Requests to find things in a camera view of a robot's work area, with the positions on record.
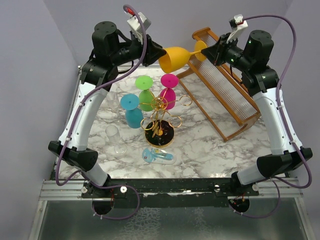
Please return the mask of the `orange plastic wine glass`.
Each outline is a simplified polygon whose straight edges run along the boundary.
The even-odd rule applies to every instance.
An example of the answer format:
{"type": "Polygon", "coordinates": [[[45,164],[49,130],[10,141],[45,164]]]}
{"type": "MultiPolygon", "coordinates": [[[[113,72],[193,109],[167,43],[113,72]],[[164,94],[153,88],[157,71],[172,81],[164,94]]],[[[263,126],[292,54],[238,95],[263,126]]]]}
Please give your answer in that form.
{"type": "Polygon", "coordinates": [[[192,56],[203,62],[206,57],[201,51],[207,47],[204,41],[199,40],[195,43],[193,52],[179,46],[165,48],[166,54],[158,59],[159,66],[164,73],[169,74],[184,67],[192,56]]]}

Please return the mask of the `pink plastic wine glass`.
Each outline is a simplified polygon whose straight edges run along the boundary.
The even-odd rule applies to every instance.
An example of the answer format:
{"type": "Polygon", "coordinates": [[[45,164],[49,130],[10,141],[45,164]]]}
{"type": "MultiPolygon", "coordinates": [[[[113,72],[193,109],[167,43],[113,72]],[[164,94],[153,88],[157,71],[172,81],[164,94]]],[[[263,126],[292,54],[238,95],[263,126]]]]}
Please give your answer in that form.
{"type": "Polygon", "coordinates": [[[164,89],[161,91],[160,96],[165,99],[163,102],[167,103],[166,110],[171,110],[175,106],[176,102],[176,93],[173,88],[178,85],[179,78],[174,74],[167,73],[161,77],[160,81],[164,86],[164,89]]]}

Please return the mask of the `green plastic wine glass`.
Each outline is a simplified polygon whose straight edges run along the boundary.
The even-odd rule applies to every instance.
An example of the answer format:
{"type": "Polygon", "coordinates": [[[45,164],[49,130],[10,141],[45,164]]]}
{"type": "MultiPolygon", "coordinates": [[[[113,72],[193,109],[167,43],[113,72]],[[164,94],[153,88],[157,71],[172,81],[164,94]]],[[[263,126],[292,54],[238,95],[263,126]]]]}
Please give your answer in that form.
{"type": "Polygon", "coordinates": [[[141,75],[135,80],[135,86],[141,90],[139,98],[139,107],[144,112],[150,112],[153,110],[151,106],[152,100],[155,98],[151,92],[153,86],[153,79],[148,75],[141,75]]]}

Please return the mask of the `clear champagne flute back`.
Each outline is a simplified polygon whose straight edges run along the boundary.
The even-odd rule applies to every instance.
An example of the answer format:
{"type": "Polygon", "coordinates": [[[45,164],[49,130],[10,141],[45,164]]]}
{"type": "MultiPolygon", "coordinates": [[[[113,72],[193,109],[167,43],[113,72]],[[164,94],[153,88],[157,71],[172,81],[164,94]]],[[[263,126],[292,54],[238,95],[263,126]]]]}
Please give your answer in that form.
{"type": "Polygon", "coordinates": [[[106,96],[106,101],[110,107],[110,109],[116,113],[117,117],[120,118],[120,101],[119,101],[119,97],[117,95],[116,92],[113,91],[109,91],[107,96],[106,96]]]}

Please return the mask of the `clear champagne flute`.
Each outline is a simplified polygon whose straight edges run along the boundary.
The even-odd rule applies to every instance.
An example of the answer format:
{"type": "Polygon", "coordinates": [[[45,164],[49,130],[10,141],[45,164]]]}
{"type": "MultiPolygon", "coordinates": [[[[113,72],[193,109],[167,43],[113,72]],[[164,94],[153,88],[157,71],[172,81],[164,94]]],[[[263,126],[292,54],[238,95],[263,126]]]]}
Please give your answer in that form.
{"type": "Polygon", "coordinates": [[[107,96],[106,96],[106,101],[110,107],[110,109],[116,113],[117,117],[120,118],[120,101],[119,101],[119,97],[117,95],[116,92],[113,91],[109,91],[107,96]]]}
{"type": "Polygon", "coordinates": [[[114,144],[114,152],[123,155],[127,151],[127,145],[120,136],[119,129],[115,125],[109,125],[105,129],[106,136],[109,141],[114,144]]]}

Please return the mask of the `blue plastic wine glass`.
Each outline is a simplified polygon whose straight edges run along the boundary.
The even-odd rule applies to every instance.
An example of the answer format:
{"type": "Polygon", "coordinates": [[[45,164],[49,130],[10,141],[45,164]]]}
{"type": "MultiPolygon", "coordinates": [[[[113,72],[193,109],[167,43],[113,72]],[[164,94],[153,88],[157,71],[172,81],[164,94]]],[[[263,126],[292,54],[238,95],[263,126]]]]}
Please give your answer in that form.
{"type": "Polygon", "coordinates": [[[125,110],[125,120],[132,129],[141,127],[141,121],[144,119],[142,111],[139,109],[140,100],[135,94],[124,95],[120,100],[121,107],[125,110]]]}

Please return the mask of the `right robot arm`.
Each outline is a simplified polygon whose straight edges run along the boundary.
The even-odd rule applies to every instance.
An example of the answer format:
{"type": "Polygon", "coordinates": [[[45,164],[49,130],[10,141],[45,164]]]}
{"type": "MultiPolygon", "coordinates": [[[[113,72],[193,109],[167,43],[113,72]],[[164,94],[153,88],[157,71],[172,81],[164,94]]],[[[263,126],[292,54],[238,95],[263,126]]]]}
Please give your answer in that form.
{"type": "Polygon", "coordinates": [[[263,118],[271,151],[269,155],[259,157],[254,165],[231,175],[229,189],[240,196],[250,184],[297,169],[313,156],[313,152],[311,148],[303,147],[292,124],[283,120],[288,113],[282,91],[277,88],[279,77],[267,65],[274,47],[271,35],[263,30],[252,31],[244,49],[237,46],[237,40],[228,41],[230,36],[230,33],[220,36],[214,45],[202,49],[201,53],[216,67],[228,63],[241,71],[242,83],[263,118]]]}

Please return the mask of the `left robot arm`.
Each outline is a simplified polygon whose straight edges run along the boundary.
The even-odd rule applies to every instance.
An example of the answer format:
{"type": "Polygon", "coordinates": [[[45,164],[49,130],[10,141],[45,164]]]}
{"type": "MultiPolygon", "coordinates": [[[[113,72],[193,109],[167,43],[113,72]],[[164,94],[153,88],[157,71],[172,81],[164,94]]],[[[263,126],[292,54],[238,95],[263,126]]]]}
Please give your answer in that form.
{"type": "Polygon", "coordinates": [[[59,139],[48,145],[48,150],[60,161],[77,168],[93,182],[93,191],[101,198],[110,193],[110,176],[98,164],[97,151],[88,148],[89,134],[100,105],[111,85],[136,69],[132,67],[119,72],[119,66],[137,60],[138,64],[147,67],[166,54],[162,46],[146,34],[151,25],[149,20],[143,20],[140,25],[133,19],[128,24],[130,38],[126,38],[111,21],[102,21],[94,27],[93,50],[79,73],[76,105],[59,139]]]}

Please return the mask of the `wooden dish rack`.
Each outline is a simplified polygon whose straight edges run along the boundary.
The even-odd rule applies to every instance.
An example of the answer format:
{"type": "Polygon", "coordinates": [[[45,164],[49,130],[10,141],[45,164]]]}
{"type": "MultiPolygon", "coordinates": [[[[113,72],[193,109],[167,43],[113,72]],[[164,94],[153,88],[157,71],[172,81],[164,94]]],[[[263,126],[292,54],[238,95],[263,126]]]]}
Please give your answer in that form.
{"type": "Polygon", "coordinates": [[[213,66],[192,56],[179,73],[180,85],[224,142],[251,128],[261,113],[247,88],[227,64],[213,66]]]}

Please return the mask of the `clear champagne flute front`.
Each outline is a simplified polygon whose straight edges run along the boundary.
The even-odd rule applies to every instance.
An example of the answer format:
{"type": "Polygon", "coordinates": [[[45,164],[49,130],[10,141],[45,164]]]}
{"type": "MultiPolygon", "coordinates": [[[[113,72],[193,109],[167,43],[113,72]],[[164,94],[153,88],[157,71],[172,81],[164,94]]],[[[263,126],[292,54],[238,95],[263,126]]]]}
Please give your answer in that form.
{"type": "Polygon", "coordinates": [[[120,136],[119,129],[115,125],[109,125],[105,129],[106,136],[109,141],[114,144],[114,152],[123,155],[127,151],[127,145],[120,136]]]}

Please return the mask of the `black mounting base rail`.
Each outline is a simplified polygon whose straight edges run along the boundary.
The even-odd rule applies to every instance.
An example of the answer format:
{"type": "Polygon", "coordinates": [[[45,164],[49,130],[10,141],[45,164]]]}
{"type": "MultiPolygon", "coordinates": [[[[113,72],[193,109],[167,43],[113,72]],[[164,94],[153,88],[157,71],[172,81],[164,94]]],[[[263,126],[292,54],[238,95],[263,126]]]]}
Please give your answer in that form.
{"type": "Polygon", "coordinates": [[[255,197],[252,184],[233,186],[225,178],[119,178],[110,179],[108,189],[83,184],[83,199],[119,209],[227,207],[228,199],[255,197]]]}

